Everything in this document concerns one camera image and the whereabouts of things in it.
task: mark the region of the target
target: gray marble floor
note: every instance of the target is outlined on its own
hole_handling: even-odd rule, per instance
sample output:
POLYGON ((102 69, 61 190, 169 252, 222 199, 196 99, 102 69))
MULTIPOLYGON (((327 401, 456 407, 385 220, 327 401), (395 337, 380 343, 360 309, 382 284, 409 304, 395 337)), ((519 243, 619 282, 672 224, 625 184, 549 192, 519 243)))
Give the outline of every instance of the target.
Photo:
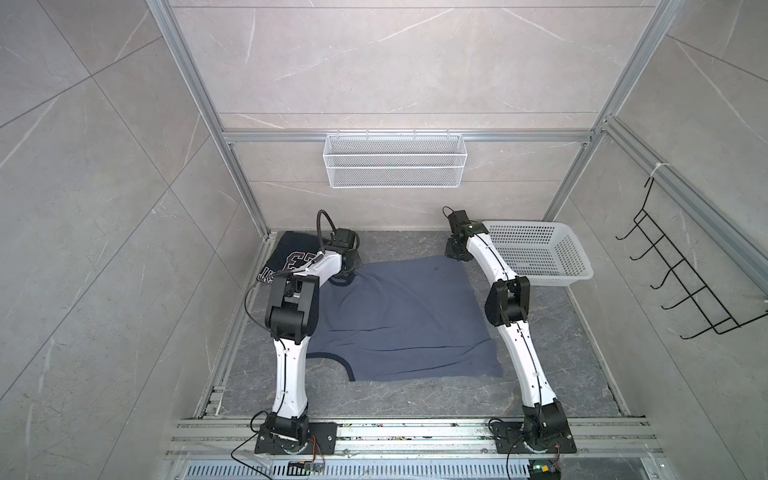
MULTIPOLYGON (((406 260, 445 251, 446 232, 359 232, 364 263, 406 260)), ((476 262, 464 263, 482 306, 488 283, 476 262)), ((254 318, 264 316, 267 288, 259 288, 254 318)), ((531 337, 541 365, 569 416, 618 416, 616 402, 563 288, 532 287, 531 337)), ((329 359, 308 359, 306 394, 313 415, 521 415, 518 378, 501 337, 503 377, 449 377, 397 382, 349 382, 329 359)), ((249 323, 224 391, 221 415, 270 409, 275 396, 275 353, 266 332, 249 323)))

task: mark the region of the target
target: black metal hook rack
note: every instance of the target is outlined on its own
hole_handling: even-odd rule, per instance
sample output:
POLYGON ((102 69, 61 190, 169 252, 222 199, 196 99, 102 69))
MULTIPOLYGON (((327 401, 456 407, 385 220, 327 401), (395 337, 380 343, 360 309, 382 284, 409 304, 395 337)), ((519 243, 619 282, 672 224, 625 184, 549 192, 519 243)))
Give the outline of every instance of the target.
POLYGON ((685 290, 685 293, 686 293, 686 296, 682 300, 680 300, 679 302, 675 303, 673 306, 661 306, 661 308, 664 309, 664 310, 672 310, 674 307, 679 306, 681 303, 685 302, 686 300, 691 300, 692 302, 694 302, 694 305, 696 305, 696 308, 698 308, 699 312, 701 312, 701 315, 704 317, 704 319, 707 321, 707 323, 709 323, 709 326, 707 328, 701 330, 700 332, 695 333, 695 334, 693 334, 691 336, 682 336, 682 335, 680 335, 680 338, 681 339, 685 339, 685 340, 693 339, 693 338, 701 335, 702 333, 708 332, 710 330, 713 330, 718 335, 723 335, 724 333, 728 333, 731 330, 734 330, 734 329, 737 329, 737 328, 741 328, 742 326, 745 326, 745 325, 747 325, 749 323, 752 323, 755 320, 758 320, 758 319, 761 319, 761 318, 763 318, 765 316, 768 316, 768 310, 766 310, 766 312, 763 315, 756 316, 756 317, 754 317, 752 319, 747 320, 746 322, 739 322, 738 320, 733 318, 733 315, 731 315, 730 311, 728 311, 728 309, 725 307, 725 305, 723 305, 723 302, 721 302, 720 299, 717 298, 717 295, 715 295, 715 292, 713 292, 712 289, 709 287, 709 285, 707 285, 707 282, 705 282, 704 279, 701 278, 701 275, 699 275, 699 273, 696 271, 694 266, 691 265, 690 262, 688 262, 688 259, 682 254, 682 252, 680 252, 680 249, 677 248, 677 245, 674 244, 672 239, 669 238, 667 236, 667 234, 661 229, 661 227, 659 227, 658 223, 656 223, 656 220, 654 220, 653 217, 651 217, 650 214, 648 214, 648 212, 645 210, 645 205, 648 202, 648 196, 650 195, 650 189, 653 187, 653 185, 654 185, 654 179, 652 177, 649 177, 648 180, 646 180, 645 185, 644 185, 644 188, 647 187, 648 190, 647 190, 647 192, 645 194, 645 200, 643 201, 643 207, 640 208, 640 211, 637 212, 637 215, 635 215, 634 218, 632 219, 632 221, 634 223, 634 227, 632 227, 632 229, 626 235, 624 235, 623 237, 621 237, 621 238, 616 237, 616 240, 624 240, 627 237, 629 237, 632 232, 634 232, 635 230, 639 230, 645 236, 645 238, 650 242, 650 247, 648 247, 648 250, 645 250, 643 252, 643 254, 640 255, 638 258, 630 257, 630 260, 639 260, 639 259, 645 257, 648 252, 650 252, 652 250, 655 250, 656 253, 658 253, 659 257, 661 257, 661 259, 667 265, 667 268, 668 268, 667 274, 664 275, 664 279, 661 280, 661 283, 658 286, 651 285, 650 288, 652 288, 654 290, 659 290, 664 285, 664 283, 667 281, 667 278, 669 278, 669 276, 671 274, 671 275, 673 275, 675 277, 675 279, 677 279, 677 282, 683 287, 683 290, 685 290), (658 229, 658 231, 661 232, 661 236, 658 239, 652 240, 648 236, 648 233, 645 230, 643 230, 643 227, 642 227, 641 223, 644 220, 650 221, 658 229), (670 264, 670 261, 667 260, 667 258, 658 249, 658 244, 663 239, 667 239, 667 242, 672 246, 672 248, 674 248, 674 250, 677 252, 677 254, 680 255, 681 260, 677 261, 675 264, 670 264), (687 266, 690 269, 690 271, 693 272, 694 275, 696 275, 696 278, 698 278, 699 281, 701 282, 701 284, 703 285, 702 287, 700 287, 700 288, 698 288, 698 289, 696 289, 694 291, 691 291, 691 289, 688 288, 688 286, 685 284, 685 282, 680 278, 680 276, 675 271, 676 268, 678 268, 679 266, 682 266, 682 265, 687 266), (697 295, 698 293, 709 293, 717 301, 717 303, 720 305, 720 308, 723 309, 723 311, 726 314, 726 318, 722 319, 722 320, 719 320, 719 321, 716 321, 716 322, 713 323, 713 321, 710 319, 710 317, 702 309, 699 301, 694 297, 694 295, 697 295), (723 326, 723 327, 721 327, 721 329, 717 328, 719 326, 722 326, 726 322, 733 322, 733 323, 731 323, 731 324, 729 324, 727 326, 723 326))

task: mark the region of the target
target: white wire basket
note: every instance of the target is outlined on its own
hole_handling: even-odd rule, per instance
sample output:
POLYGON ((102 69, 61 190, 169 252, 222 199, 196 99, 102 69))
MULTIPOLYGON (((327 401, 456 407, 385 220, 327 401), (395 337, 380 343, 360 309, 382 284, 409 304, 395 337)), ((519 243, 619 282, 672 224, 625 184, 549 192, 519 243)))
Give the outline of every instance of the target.
POLYGON ((467 149, 460 134, 332 134, 323 161, 332 188, 458 187, 467 149))
POLYGON ((594 272, 576 234, 564 223, 486 221, 496 250, 531 285, 568 286, 594 272))

